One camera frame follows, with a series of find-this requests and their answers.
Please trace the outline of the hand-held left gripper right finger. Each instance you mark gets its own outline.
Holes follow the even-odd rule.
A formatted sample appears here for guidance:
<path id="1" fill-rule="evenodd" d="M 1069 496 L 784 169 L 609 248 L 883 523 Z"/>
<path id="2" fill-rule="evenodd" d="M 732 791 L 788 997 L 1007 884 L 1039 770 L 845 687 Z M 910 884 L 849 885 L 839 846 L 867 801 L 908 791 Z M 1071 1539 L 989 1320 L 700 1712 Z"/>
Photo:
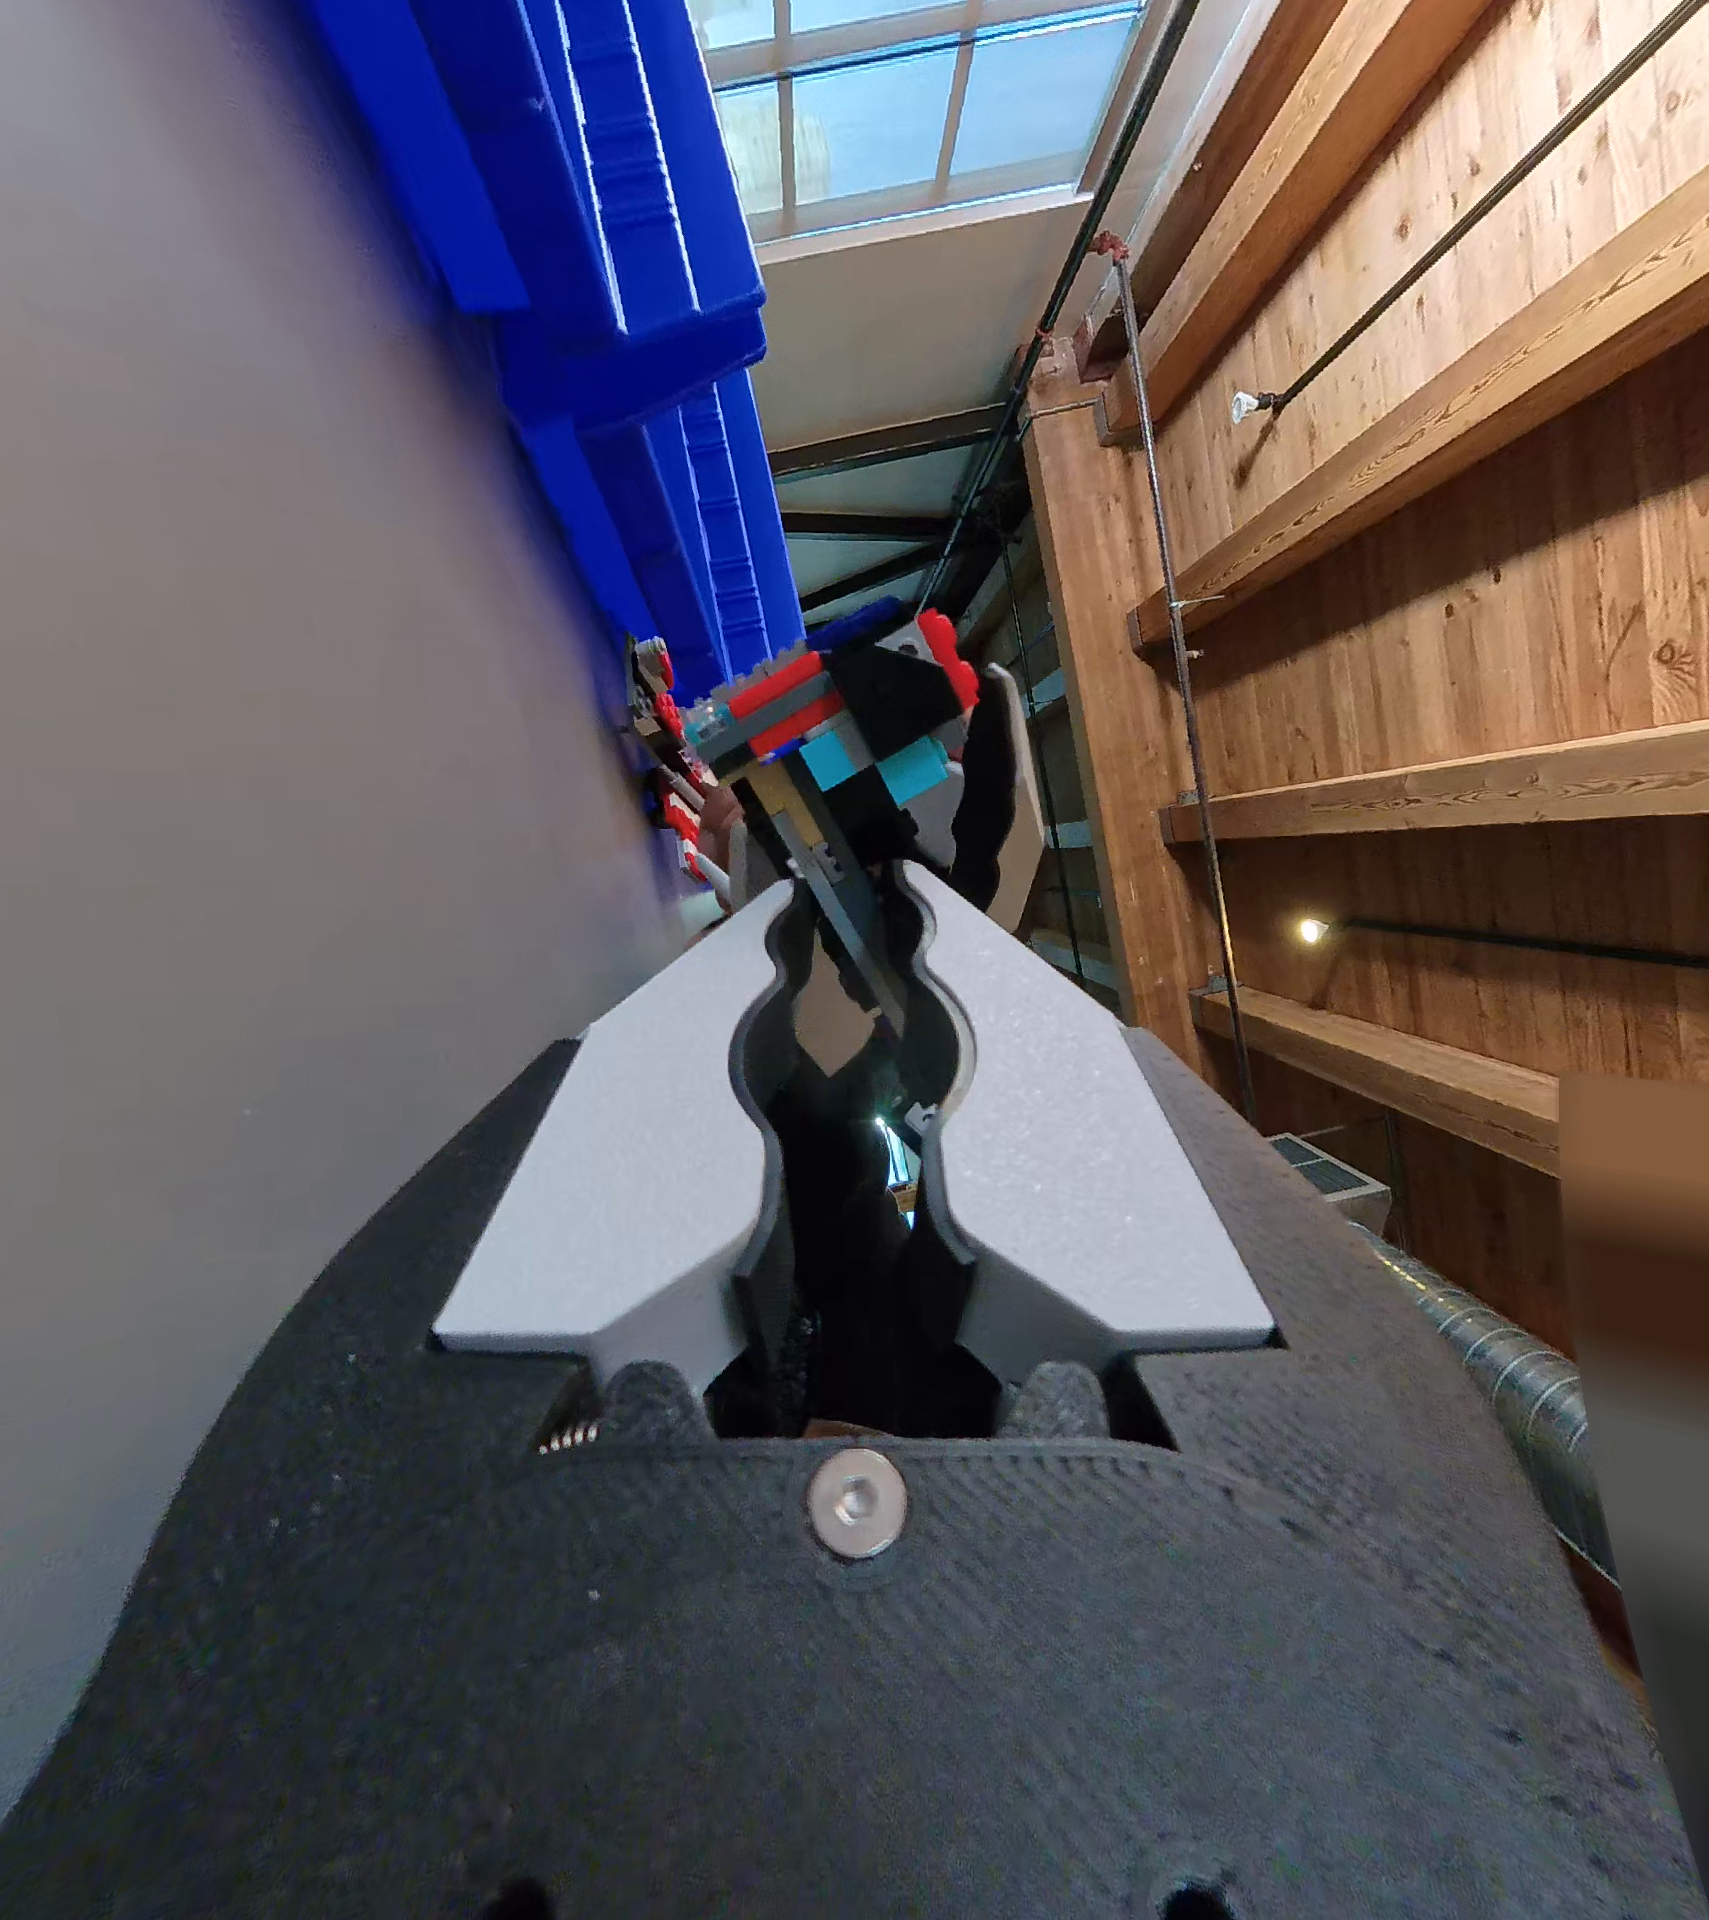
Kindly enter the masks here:
<path id="1" fill-rule="evenodd" d="M 971 1259 L 959 1343 L 1007 1383 L 1266 1346 L 1275 1318 L 1124 1026 L 928 868 L 898 885 L 959 1038 L 924 1160 Z"/>

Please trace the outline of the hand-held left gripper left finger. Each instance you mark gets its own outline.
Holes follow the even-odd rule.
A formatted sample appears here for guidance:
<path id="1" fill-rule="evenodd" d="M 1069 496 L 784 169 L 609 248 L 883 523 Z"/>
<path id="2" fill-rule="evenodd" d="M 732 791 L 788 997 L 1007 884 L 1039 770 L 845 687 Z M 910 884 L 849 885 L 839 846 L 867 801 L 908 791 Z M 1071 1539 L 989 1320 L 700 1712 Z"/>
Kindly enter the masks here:
<path id="1" fill-rule="evenodd" d="M 578 1036 L 434 1320 L 445 1348 L 578 1356 L 600 1383 L 663 1362 L 693 1387 L 780 1354 L 793 1238 L 764 1105 L 812 931 L 780 880 Z"/>

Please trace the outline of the toy brick model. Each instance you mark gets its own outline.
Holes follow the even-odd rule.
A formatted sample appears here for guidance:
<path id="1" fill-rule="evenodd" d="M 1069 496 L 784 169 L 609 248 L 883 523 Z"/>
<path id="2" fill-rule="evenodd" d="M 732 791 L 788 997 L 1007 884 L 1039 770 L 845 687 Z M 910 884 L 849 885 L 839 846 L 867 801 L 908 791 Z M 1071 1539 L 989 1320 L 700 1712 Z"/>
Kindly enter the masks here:
<path id="1" fill-rule="evenodd" d="M 681 707 L 717 780 L 702 851 L 723 862 L 733 820 L 771 817 L 812 914 L 812 945 L 791 975 L 793 1065 L 776 1091 L 795 1070 L 861 1070 L 887 1138 L 944 1093 L 930 1083 L 928 1053 L 943 1059 L 948 1029 L 917 1000 L 920 916 L 898 866 L 915 862 L 951 885 L 977 697 L 951 619 L 883 597 Z"/>

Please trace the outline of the loose toy bricks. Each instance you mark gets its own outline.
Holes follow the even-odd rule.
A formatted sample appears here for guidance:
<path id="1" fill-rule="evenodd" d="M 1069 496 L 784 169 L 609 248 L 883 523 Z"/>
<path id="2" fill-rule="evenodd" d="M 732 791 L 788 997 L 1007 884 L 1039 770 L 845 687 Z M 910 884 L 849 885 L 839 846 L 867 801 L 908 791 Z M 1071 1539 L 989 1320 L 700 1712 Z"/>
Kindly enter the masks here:
<path id="1" fill-rule="evenodd" d="M 674 870 L 707 887 L 732 908 L 732 884 L 721 860 L 700 846 L 700 820 L 717 780 L 689 743 L 685 720 L 674 703 L 674 662 L 659 636 L 626 635 L 628 731 L 644 753 L 642 801 L 650 828 L 669 837 Z"/>

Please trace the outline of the wooden ceiling beam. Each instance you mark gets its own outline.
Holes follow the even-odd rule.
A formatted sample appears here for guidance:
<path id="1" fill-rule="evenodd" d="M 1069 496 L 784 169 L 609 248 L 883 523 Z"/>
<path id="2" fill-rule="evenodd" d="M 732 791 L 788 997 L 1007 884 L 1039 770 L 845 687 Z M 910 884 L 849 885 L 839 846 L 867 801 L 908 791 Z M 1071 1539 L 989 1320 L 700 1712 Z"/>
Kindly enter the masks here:
<path id="1" fill-rule="evenodd" d="M 1484 1 L 1343 9 L 1139 335 L 1149 403 L 1117 372 L 1106 381 L 1102 444 L 1132 444 L 1198 383 L 1484 12 Z"/>
<path id="2" fill-rule="evenodd" d="M 1276 392 L 1573 103 L 1460 68 L 1159 419 L 1194 662 L 1258 597 L 1709 324 L 1709 84 L 1673 44 L 1282 414 Z"/>
<path id="3" fill-rule="evenodd" d="M 1709 720 L 1213 795 L 1215 839 L 1709 815 Z"/>
<path id="4" fill-rule="evenodd" d="M 1249 1050 L 1542 1175 L 1560 1175 L 1558 1080 L 1457 1044 L 1237 987 Z"/>

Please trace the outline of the small blue storage bin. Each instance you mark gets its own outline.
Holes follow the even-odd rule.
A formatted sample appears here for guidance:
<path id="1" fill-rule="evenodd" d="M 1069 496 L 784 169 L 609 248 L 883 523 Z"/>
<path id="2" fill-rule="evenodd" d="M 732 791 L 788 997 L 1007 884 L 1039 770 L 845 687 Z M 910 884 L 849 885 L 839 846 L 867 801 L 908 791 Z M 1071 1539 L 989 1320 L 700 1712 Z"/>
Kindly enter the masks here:
<path id="1" fill-rule="evenodd" d="M 662 639 L 684 705 L 801 636 L 799 595 L 744 369 L 647 420 L 582 435 L 513 411 L 578 578 L 614 639 Z"/>

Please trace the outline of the hanging spot lamp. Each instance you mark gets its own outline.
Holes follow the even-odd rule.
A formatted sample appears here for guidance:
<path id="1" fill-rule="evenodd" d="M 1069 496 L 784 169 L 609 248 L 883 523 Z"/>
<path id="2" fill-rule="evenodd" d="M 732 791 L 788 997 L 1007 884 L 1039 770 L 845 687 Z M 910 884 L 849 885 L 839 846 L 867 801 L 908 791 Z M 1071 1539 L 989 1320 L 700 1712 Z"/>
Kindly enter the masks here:
<path id="1" fill-rule="evenodd" d="M 1635 46 L 1586 86 L 1560 118 L 1538 134 L 1498 179 L 1490 187 L 1466 206 L 1417 260 L 1395 277 L 1303 370 L 1298 370 L 1276 392 L 1237 390 L 1230 397 L 1230 426 L 1271 411 L 1282 414 L 1298 397 L 1307 392 L 1319 378 L 1338 362 L 1408 290 L 1412 290 L 1441 260 L 1444 260 L 1472 230 L 1492 216 L 1511 193 L 1514 193 L 1537 168 L 1558 153 L 1571 134 L 1583 131 L 1586 122 L 1605 108 L 1611 98 L 1635 79 L 1697 12 L 1707 1 L 1677 1 L 1658 15 L 1657 24 L 1642 35 Z"/>

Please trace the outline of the rusty ceiling rod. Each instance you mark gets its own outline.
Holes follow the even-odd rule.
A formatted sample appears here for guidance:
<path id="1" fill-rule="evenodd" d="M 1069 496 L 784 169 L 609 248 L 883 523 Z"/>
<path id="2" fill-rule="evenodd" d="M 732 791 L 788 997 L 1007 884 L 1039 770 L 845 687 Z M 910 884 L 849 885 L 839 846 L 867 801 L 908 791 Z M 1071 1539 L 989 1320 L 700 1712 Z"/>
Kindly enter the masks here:
<path id="1" fill-rule="evenodd" d="M 1120 302 L 1120 310 L 1124 316 L 1127 367 L 1128 367 L 1130 390 L 1135 397 L 1135 419 L 1138 419 L 1139 444 L 1145 455 L 1145 469 L 1149 469 L 1149 490 L 1150 490 L 1150 504 L 1152 504 L 1152 517 L 1154 517 L 1154 544 L 1156 544 L 1156 556 L 1159 556 L 1159 567 L 1161 567 L 1161 587 L 1164 587 L 1164 595 L 1166 595 L 1166 604 L 1168 604 L 1168 612 L 1169 612 L 1173 658 L 1175 658 L 1177 687 L 1179 687 L 1180 707 L 1182 707 L 1182 733 L 1185 733 L 1188 768 L 1190 768 L 1190 776 L 1192 776 L 1192 780 L 1190 780 L 1192 804 L 1194 804 L 1197 826 L 1201 828 L 1202 870 L 1205 870 L 1206 896 L 1209 896 L 1211 916 L 1213 916 L 1213 925 L 1215 925 L 1215 934 L 1217 934 L 1217 948 L 1221 948 L 1221 966 L 1217 966 L 1217 976 L 1213 980 L 1213 984 L 1221 987 L 1221 994 L 1226 1000 L 1228 1029 L 1230 1029 L 1230 1053 L 1234 1053 L 1235 1078 L 1237 1078 L 1237 1086 L 1240 1086 L 1242 1113 L 1253 1128 L 1259 1128 L 1255 1080 L 1251 1074 L 1251 1050 L 1249 1050 L 1247 1027 L 1243 1027 L 1243 1017 L 1242 1017 L 1240 980 L 1237 980 L 1237 966 L 1235 966 L 1234 939 L 1230 939 L 1230 914 L 1228 914 L 1228 906 L 1226 906 L 1226 890 L 1224 890 L 1224 876 L 1223 876 L 1223 866 L 1221 866 L 1221 848 L 1217 848 L 1217 837 L 1215 837 L 1213 817 L 1211 817 L 1211 794 L 1209 794 L 1209 782 L 1206 782 L 1205 763 L 1202 763 L 1201 721 L 1198 721 L 1198 707 L 1197 707 L 1194 682 L 1192 682 L 1192 660 L 1194 658 L 1192 658 L 1192 648 L 1188 646 L 1185 630 L 1182 630 L 1182 600 L 1180 600 L 1180 590 L 1179 590 L 1177 567 L 1173 561 L 1173 529 L 1169 529 L 1169 518 L 1168 518 L 1168 510 L 1166 510 L 1166 502 L 1164 502 L 1164 488 L 1161 488 L 1156 453 L 1154 453 L 1154 416 L 1152 416 L 1150 397 L 1149 397 L 1144 358 L 1139 351 L 1130 253 L 1128 253 L 1128 244 L 1121 239 L 1121 236 L 1110 229 L 1099 230 L 1098 239 L 1094 242 L 1094 248 L 1106 262 L 1110 262 L 1115 277 L 1120 282 L 1117 284 L 1120 285 L 1117 302 Z"/>

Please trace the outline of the large paned window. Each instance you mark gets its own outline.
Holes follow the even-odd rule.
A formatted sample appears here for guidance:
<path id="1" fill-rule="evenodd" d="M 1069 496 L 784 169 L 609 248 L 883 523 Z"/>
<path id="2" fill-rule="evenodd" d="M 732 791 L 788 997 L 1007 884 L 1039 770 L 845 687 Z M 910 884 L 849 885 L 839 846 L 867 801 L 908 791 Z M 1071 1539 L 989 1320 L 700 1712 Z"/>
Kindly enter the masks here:
<path id="1" fill-rule="evenodd" d="M 758 246 L 1081 182 L 1138 1 L 691 1 Z"/>

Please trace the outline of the large blue storage bin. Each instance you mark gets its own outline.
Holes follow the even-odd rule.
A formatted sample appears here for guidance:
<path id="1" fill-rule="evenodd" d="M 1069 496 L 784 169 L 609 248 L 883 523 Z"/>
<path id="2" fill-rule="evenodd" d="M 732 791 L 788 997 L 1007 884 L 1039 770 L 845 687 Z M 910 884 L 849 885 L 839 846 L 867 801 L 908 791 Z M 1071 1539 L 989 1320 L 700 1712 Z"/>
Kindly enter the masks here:
<path id="1" fill-rule="evenodd" d="M 685 4 L 316 1 L 406 226 L 510 411 L 649 420 L 767 351 Z"/>

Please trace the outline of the duct vent grille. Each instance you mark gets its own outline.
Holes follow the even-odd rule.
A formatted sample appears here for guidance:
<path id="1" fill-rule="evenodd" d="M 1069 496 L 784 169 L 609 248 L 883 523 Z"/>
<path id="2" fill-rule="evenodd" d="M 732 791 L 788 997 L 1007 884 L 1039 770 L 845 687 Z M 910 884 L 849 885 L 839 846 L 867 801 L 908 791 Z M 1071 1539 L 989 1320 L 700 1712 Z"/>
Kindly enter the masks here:
<path id="1" fill-rule="evenodd" d="M 1314 1138 L 1276 1132 L 1267 1137 L 1267 1142 L 1338 1210 L 1357 1215 L 1359 1210 L 1374 1209 L 1386 1212 L 1392 1201 L 1392 1187 L 1388 1183 L 1325 1151 Z"/>

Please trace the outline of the silver ventilation duct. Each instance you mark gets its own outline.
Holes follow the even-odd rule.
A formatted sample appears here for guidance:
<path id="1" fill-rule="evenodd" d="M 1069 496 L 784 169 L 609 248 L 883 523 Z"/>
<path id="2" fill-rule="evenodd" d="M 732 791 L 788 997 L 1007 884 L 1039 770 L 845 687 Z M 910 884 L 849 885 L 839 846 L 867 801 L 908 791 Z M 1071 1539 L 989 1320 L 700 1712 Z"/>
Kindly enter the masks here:
<path id="1" fill-rule="evenodd" d="M 1562 1546 L 1618 1584 L 1575 1364 L 1382 1235 L 1355 1231 L 1460 1358 Z"/>

